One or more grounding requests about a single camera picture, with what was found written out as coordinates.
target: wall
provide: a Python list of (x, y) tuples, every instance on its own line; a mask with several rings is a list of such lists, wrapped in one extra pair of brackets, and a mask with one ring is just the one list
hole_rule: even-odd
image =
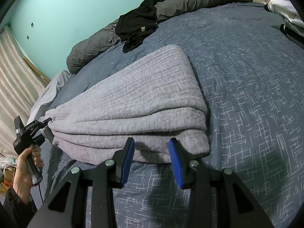
[(11, 29), (37, 68), (52, 78), (67, 68), (66, 57), (76, 43), (138, 7), (142, 1), (19, 0)]
[(10, 9), (7, 11), (5, 17), (3, 18), (2, 22), (0, 23), (0, 32), (2, 32), (3, 28), (10, 23), (10, 20), (12, 19), (12, 16), (16, 10), (16, 5), (19, 2), (19, 0), (16, 0), (13, 5), (10, 7)]

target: hand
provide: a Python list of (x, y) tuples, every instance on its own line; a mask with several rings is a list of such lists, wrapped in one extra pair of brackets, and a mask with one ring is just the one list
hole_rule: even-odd
[(31, 177), (27, 171), (26, 158), (32, 154), (35, 165), (37, 167), (43, 167), (43, 161), (40, 158), (40, 147), (31, 145), (25, 149), (18, 157), (18, 163), (16, 168), (16, 174), (14, 177), (13, 189), (24, 204), (29, 203), (29, 194), (31, 187), (33, 187)]

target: blue comforter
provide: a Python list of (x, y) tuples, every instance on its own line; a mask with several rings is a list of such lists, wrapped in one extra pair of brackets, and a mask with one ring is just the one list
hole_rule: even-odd
[[(275, 227), (285, 228), (304, 202), (304, 51), (279, 30), (282, 19), (261, 3), (230, 3), (200, 9), (159, 24), (135, 50), (123, 44), (92, 60), (64, 85), (50, 108), (165, 45), (184, 48), (209, 110), (211, 153), (203, 160), (215, 169), (230, 167), (244, 181)], [(73, 166), (49, 142), (43, 196)], [(32, 195), (39, 207), (39, 192)], [(90, 225), (90, 191), (87, 226)], [(133, 163), (128, 183), (114, 190), (118, 227), (185, 227), (189, 191), (174, 182), (170, 165)]]

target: window curtain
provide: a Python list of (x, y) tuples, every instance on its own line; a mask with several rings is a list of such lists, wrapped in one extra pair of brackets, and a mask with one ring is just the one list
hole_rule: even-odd
[(0, 157), (15, 157), (14, 119), (23, 123), (29, 118), (32, 106), (44, 86), (22, 59), (9, 27), (0, 33)]

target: gray blanket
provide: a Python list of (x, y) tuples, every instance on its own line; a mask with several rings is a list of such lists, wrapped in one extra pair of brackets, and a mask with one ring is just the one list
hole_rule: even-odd
[(176, 137), (197, 157), (209, 152), (207, 108), (184, 50), (165, 46), (46, 112), (58, 145), (72, 158), (99, 164), (136, 142), (135, 161), (170, 162)]

